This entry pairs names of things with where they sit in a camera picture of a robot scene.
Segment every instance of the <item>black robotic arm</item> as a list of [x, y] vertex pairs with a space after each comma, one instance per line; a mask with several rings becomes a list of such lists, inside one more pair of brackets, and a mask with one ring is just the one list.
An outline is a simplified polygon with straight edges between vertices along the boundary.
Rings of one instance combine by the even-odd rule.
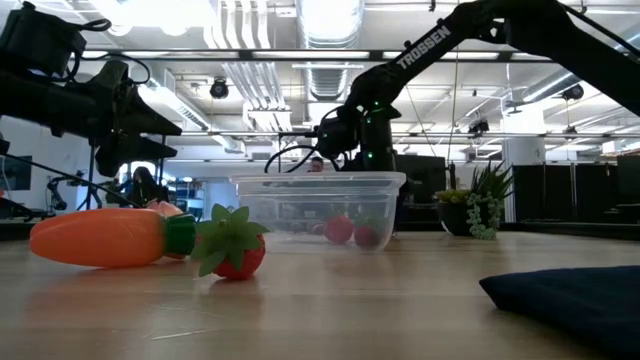
[[626, 56], [576, 27], [556, 0], [479, 0], [457, 6], [395, 59], [358, 76], [336, 118], [323, 119], [318, 150], [327, 158], [360, 146], [349, 170], [394, 171], [391, 104], [406, 84], [466, 39], [508, 44], [548, 57], [640, 116], [640, 52]]

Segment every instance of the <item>plastic container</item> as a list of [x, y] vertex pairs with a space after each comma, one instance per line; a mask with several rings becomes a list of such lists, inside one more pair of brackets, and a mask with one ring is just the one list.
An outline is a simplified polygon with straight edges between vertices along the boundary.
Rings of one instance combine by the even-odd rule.
[[240, 206], [266, 226], [268, 251], [381, 251], [406, 175], [395, 172], [235, 176]]

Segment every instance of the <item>ceiling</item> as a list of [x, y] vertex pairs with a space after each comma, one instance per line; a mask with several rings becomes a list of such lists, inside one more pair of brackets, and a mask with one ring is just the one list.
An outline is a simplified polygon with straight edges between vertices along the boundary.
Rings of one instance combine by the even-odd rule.
[[[0, 17], [3, 19], [11, 9], [19, 7], [18, 1], [0, 1]], [[102, 14], [95, 12], [95, 9], [98, 8], [98, 3], [109, 1], [116, 0], [40, 0], [32, 2], [39, 7], [40, 11], [52, 13], [67, 21], [79, 23], [100, 18]], [[145, 22], [149, 23], [151, 21], [148, 20], [150, 17], [149, 14], [137, 15], [137, 17], [128, 20], [133, 22], [133, 24], [131, 24], [133, 27], [124, 36], [84, 32], [83, 35], [89, 42], [89, 48], [164, 51], [169, 51], [170, 49], [209, 48], [203, 37], [202, 25], [198, 24], [199, 19], [203, 18], [203, 16], [200, 14], [200, 8], [197, 7], [202, 6], [202, 2], [208, 0], [157, 1], [154, 4], [162, 4], [157, 6], [149, 5], [151, 0], [128, 1], [138, 1], [143, 4], [146, 1], [146, 5], [141, 5], [143, 7], [148, 6], [148, 8], [145, 8], [145, 11], [148, 9], [151, 14], [160, 14], [165, 16], [166, 19], [174, 19], [172, 21], [175, 22], [177, 22], [175, 19], [179, 19], [180, 16], [191, 16], [190, 19], [194, 19], [191, 24], [195, 25], [180, 36], [171, 36], [167, 35], [159, 26], [144, 24]], [[340, 0], [302, 1], [326, 1], [334, 4]], [[215, 4], [217, 2], [218, 0], [211, 0], [211, 3]], [[232, 3], [224, 0], [220, 2], [222, 9], [220, 11], [221, 27], [225, 29], [229, 22], [227, 19], [229, 4]], [[580, 1], [562, 2], [576, 6], [580, 4]], [[622, 34], [628, 32], [628, 29], [636, 27], [638, 29], [637, 33], [640, 33], [640, 3], [637, 0], [585, 0], [583, 2], [588, 6], [587, 15], [611, 31]], [[256, 8], [258, 2], [250, 1], [248, 3], [252, 8], [253, 39], [257, 42], [259, 33], [257, 30], [258, 15], [256, 15]], [[359, 41], [356, 49], [400, 51], [402, 44], [406, 40], [418, 39], [434, 27], [439, 18], [446, 17], [450, 14], [454, 5], [457, 4], [457, 1], [438, 0], [435, 12], [428, 11], [427, 3], [428, 2], [425, 1], [408, 2], [406, 0], [367, 0], [362, 17], [362, 24], [358, 31]], [[235, 28], [237, 30], [237, 37], [241, 38], [241, 2], [238, 1], [237, 4], [237, 23]], [[301, 48], [300, 39], [303, 36], [299, 33], [297, 26], [298, 19], [296, 18], [295, 2], [276, 0], [268, 1], [266, 5], [266, 32], [270, 45], [275, 49]], [[143, 26], [136, 26], [136, 22], [141, 23]], [[601, 35], [596, 34], [592, 29], [585, 27], [578, 21], [576, 22], [581, 28], [584, 28], [586, 31], [605, 41]], [[337, 25], [335, 22], [327, 21], [323, 26], [335, 27]], [[468, 40], [460, 45], [459, 50], [487, 52], [514, 49], [508, 46], [496, 46]], [[131, 64], [135, 70], [132, 73], [132, 77], [140, 76], [140, 69], [135, 69], [135, 64]], [[244, 112], [243, 119], [243, 108], [245, 108], [244, 104], [246, 101], [238, 89], [236, 89], [231, 79], [227, 79], [229, 96], [226, 99], [216, 100], [209, 95], [209, 88], [213, 79], [215, 77], [228, 76], [222, 63], [215, 61], [189, 62], [156, 60], [150, 61], [148, 64], [152, 68], [153, 78], [161, 85], [167, 85], [164, 82], [165, 71], [169, 71], [175, 77], [175, 93], [180, 99], [193, 107], [193, 110], [200, 114], [206, 122], [211, 125], [213, 130], [268, 130], [265, 129], [264, 126], [261, 126], [261, 123], [247, 119], [246, 111]], [[291, 123], [291, 127], [296, 130], [310, 128], [313, 124], [317, 124], [324, 113], [337, 106], [340, 101], [340, 99], [336, 101], [318, 101], [309, 93], [309, 88], [305, 83], [306, 70], [294, 68], [304, 64], [304, 60], [298, 62], [274, 62], [275, 75], [277, 76], [283, 98], [288, 107], [287, 114], [290, 114], [286, 115], [285, 118]], [[347, 84], [359, 73], [376, 65], [371, 62], [351, 62], [350, 64], [356, 67], [356, 69], [348, 70]], [[95, 72], [99, 70], [100, 65], [98, 62], [85, 62], [81, 71], [89, 75], [95, 74]], [[478, 116], [477, 114], [470, 114], [470, 112], [475, 110], [483, 102], [486, 102], [490, 97], [508, 95], [509, 89], [517, 90], [532, 86], [560, 69], [559, 65], [552, 63], [436, 63], [414, 78], [394, 103], [394, 106], [402, 113], [402, 117], [393, 121], [393, 131], [420, 131], [424, 128], [429, 131], [448, 132], [451, 131], [451, 124], [456, 124], [456, 126], [464, 132], [469, 122]], [[547, 131], [561, 131], [567, 124], [575, 123], [581, 119], [595, 117], [619, 107], [619, 105], [608, 97], [598, 95], [599, 92], [588, 84], [583, 84], [583, 86], [586, 92], [585, 96], [582, 100], [575, 102], [575, 104], [573, 101], [565, 103], [564, 100], [545, 99], [536, 105], [544, 112]], [[166, 101], [162, 99], [145, 99], [145, 101], [148, 101], [150, 105], [164, 116], [170, 118], [170, 120], [180, 123], [185, 130], [198, 130], [198, 127], [191, 124], [188, 120], [185, 120], [184, 117], [175, 111], [171, 111]], [[500, 102], [494, 99], [482, 107], [482, 112], [479, 115], [488, 120], [491, 131], [501, 131], [500, 124], [503, 112], [499, 105]], [[615, 131], [620, 127], [633, 125], [637, 121], [637, 117], [629, 113], [621, 113], [618, 116], [613, 116], [594, 124], [588, 131]], [[256, 139], [251, 140], [240, 137], [234, 140], [244, 141], [250, 146], [270, 144], [268, 141], [270, 139], [268, 138], [258, 138], [259, 141], [256, 141]], [[396, 141], [398, 143], [427, 144], [424, 138], [398, 138]], [[468, 143], [466, 140], [455, 140], [454, 143], [455, 142]], [[562, 144], [564, 140], [549, 140], [549, 142]], [[601, 142], [600, 139], [593, 139], [583, 142], [583, 144], [597, 145]], [[218, 142], [210, 136], [173, 138], [169, 143], [177, 147], [219, 146]]]

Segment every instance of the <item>person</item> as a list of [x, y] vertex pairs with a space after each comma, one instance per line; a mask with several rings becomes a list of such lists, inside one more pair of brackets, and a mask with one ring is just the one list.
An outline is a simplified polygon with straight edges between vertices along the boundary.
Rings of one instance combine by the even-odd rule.
[[133, 172], [133, 189], [127, 195], [130, 201], [146, 207], [154, 201], [166, 201], [162, 187], [156, 183], [149, 169], [144, 166]]
[[324, 170], [324, 160], [319, 156], [311, 158], [311, 168], [308, 172], [322, 172]]

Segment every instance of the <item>potted plant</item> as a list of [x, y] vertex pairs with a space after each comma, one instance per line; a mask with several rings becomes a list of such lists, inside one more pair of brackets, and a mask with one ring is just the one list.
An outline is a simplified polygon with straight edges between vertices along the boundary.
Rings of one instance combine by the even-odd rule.
[[438, 212], [443, 226], [456, 236], [472, 235], [479, 239], [495, 239], [500, 227], [504, 199], [513, 183], [511, 167], [501, 171], [504, 162], [482, 171], [473, 170], [471, 189], [439, 192]]

